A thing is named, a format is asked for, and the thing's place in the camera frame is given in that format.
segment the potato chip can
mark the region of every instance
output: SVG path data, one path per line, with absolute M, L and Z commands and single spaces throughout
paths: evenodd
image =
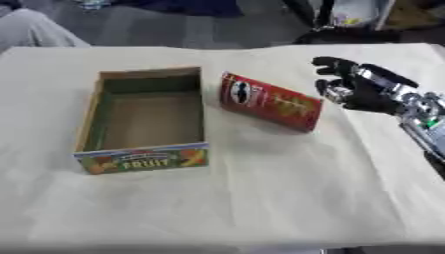
M 232 73 L 222 77 L 221 107 L 303 132 L 314 130 L 323 101 Z

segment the black robot glove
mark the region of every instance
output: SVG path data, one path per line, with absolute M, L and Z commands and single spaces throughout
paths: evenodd
M 319 79 L 315 86 L 320 95 L 341 104 L 345 109 L 390 115 L 394 115 L 399 109 L 399 102 L 392 100 L 389 96 L 384 96 L 384 87 L 374 80 L 357 75 L 358 70 L 365 69 L 394 83 L 418 87 L 415 82 L 405 77 L 369 63 L 358 64 L 334 57 L 315 57 L 312 64 L 321 67 L 317 69 L 318 75 L 339 77 L 331 81 Z

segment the chair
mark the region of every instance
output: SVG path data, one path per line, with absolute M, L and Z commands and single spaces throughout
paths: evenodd
M 332 43 L 398 43 L 400 31 L 378 30 L 384 24 L 390 7 L 395 1 L 390 0 L 378 24 L 361 28 L 336 27 L 331 24 L 331 13 L 336 0 L 323 0 L 318 15 L 306 0 L 283 0 L 284 4 L 298 16 L 311 30 L 299 36 L 293 44 L 332 44 Z

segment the gray pants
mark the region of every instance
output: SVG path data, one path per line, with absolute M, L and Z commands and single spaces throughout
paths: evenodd
M 88 47 L 40 12 L 19 9 L 0 18 L 0 53 L 14 46 Z

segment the paper sheet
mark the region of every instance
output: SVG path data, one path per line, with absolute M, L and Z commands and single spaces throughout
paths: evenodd
M 444 59 L 425 44 L 10 50 L 0 58 L 0 242 L 443 243 L 445 182 L 395 119 L 325 103 L 316 130 L 298 134 L 218 107 L 225 71 L 317 96 L 310 61 L 321 55 L 378 64 L 423 90 L 445 90 Z M 71 151 L 98 73 L 188 66 L 203 69 L 210 165 L 87 174 Z

